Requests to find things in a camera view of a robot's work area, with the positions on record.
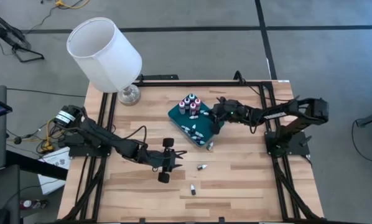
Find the table lamp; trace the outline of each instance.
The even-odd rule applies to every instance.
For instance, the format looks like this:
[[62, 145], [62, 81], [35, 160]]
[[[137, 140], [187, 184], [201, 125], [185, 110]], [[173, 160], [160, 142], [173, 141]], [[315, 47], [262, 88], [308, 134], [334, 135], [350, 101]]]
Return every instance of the table lamp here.
[[97, 17], [83, 22], [68, 37], [67, 51], [97, 90], [118, 91], [118, 100], [127, 106], [140, 100], [132, 83], [142, 70], [141, 55], [113, 21]]

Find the white paper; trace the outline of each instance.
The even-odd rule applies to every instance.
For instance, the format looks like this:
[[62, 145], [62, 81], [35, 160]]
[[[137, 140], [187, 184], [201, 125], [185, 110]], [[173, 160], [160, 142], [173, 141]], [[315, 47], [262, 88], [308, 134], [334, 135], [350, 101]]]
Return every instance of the white paper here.
[[[39, 159], [41, 162], [48, 162], [49, 164], [59, 166], [64, 169], [69, 169], [70, 168], [70, 158], [68, 156], [68, 151], [70, 150], [69, 147], [64, 147], [62, 149], [59, 149], [55, 152], [51, 152], [47, 155], [44, 155], [42, 158]], [[57, 179], [51, 178], [51, 177], [46, 177], [43, 175], [38, 174], [39, 182], [41, 184], [41, 190], [44, 195], [50, 194], [51, 192], [57, 190], [58, 188], [62, 187], [65, 185], [66, 181], [65, 180], [58, 180], [56, 182], [50, 183], [50, 184], [45, 184], [47, 182], [52, 182]]]

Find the lamp base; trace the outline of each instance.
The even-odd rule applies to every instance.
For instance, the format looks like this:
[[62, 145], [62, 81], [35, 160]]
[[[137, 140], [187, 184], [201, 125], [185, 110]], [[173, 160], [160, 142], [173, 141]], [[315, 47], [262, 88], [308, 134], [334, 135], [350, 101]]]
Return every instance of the lamp base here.
[[136, 85], [129, 85], [117, 94], [118, 100], [125, 106], [135, 105], [141, 99], [141, 92]]

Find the wooden tabletop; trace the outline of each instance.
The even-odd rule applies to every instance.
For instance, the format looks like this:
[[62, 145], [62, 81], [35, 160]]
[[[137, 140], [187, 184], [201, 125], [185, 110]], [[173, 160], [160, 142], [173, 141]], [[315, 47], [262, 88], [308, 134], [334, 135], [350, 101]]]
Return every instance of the wooden tabletop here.
[[[277, 99], [293, 97], [289, 82], [273, 81], [273, 86]], [[147, 222], [217, 222], [218, 217], [234, 222], [281, 220], [272, 162], [266, 154], [263, 137], [265, 125], [259, 126], [252, 135], [247, 126], [226, 123], [220, 134], [212, 139], [213, 150], [207, 151], [194, 145], [167, 115], [189, 93], [196, 94], [209, 107], [217, 102], [216, 97], [224, 96], [261, 108], [257, 94], [243, 86], [142, 87], [140, 91], [141, 100], [134, 106], [124, 106], [117, 101], [113, 120], [115, 133], [127, 136], [145, 125], [149, 150], [161, 151], [162, 139], [174, 138], [174, 149], [188, 153], [183, 160], [177, 160], [183, 166], [170, 173], [168, 184], [158, 182], [158, 172], [152, 172], [151, 167], [134, 164], [112, 153], [106, 166], [99, 222], [138, 222], [141, 217]], [[85, 107], [92, 119], [98, 118], [101, 98], [102, 92], [90, 85]], [[104, 126], [109, 103], [106, 110]], [[284, 117], [281, 123], [287, 124], [293, 119]], [[142, 139], [143, 134], [140, 131], [133, 138]], [[58, 218], [65, 216], [74, 205], [83, 160], [72, 160]], [[289, 160], [296, 191], [311, 210], [322, 217], [310, 164], [300, 156], [289, 156]], [[198, 171], [199, 164], [208, 167]], [[190, 192], [191, 184], [196, 188], [194, 196]], [[284, 190], [291, 217], [289, 194]], [[91, 217], [92, 206], [90, 203], [87, 217]]]

